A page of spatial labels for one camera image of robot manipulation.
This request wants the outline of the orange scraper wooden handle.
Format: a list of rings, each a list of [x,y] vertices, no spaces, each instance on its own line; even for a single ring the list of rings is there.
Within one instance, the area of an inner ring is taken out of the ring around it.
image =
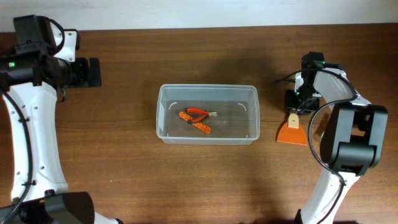
[[[307,135],[296,113],[290,113],[282,122],[276,134],[276,141],[299,146],[308,144]]]

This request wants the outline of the orange handled pliers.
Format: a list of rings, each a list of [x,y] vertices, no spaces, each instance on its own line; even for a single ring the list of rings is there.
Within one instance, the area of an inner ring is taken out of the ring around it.
[[[218,113],[215,111],[206,111],[206,110],[202,110],[199,108],[186,108],[185,112],[188,114],[190,113],[190,114],[199,114],[200,115],[199,117],[193,119],[193,121],[192,121],[193,123],[201,122],[205,118],[215,117],[218,115]]]

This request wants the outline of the orange socket holder strip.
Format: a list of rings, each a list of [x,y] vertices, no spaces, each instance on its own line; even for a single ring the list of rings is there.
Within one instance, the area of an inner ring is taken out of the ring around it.
[[[205,124],[203,124],[202,122],[197,122],[197,123],[193,123],[193,118],[186,114],[186,112],[179,112],[178,114],[182,119],[184,119],[188,124],[193,125],[194,127],[200,129],[201,131],[203,131],[206,134],[210,134],[211,133],[211,128]]]

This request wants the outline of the clear plastic container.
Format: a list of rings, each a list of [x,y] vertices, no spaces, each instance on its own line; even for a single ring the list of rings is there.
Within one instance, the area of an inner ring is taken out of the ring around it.
[[[260,136],[257,89],[164,84],[157,102],[156,133],[167,144],[250,145]]]

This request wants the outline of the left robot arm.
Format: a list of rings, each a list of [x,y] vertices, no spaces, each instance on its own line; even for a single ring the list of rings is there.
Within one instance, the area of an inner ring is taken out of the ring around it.
[[[71,192],[58,153],[55,107],[67,88],[101,86],[100,61],[78,58],[80,35],[45,16],[13,20],[17,44],[1,55],[14,180],[2,223],[110,223],[87,192]]]

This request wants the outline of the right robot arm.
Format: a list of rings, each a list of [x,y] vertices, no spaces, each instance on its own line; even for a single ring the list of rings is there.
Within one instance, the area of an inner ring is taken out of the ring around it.
[[[380,160],[388,111],[364,99],[338,63],[309,52],[301,68],[286,77],[289,111],[277,133],[279,142],[308,146],[322,172],[295,223],[333,223],[355,182]]]

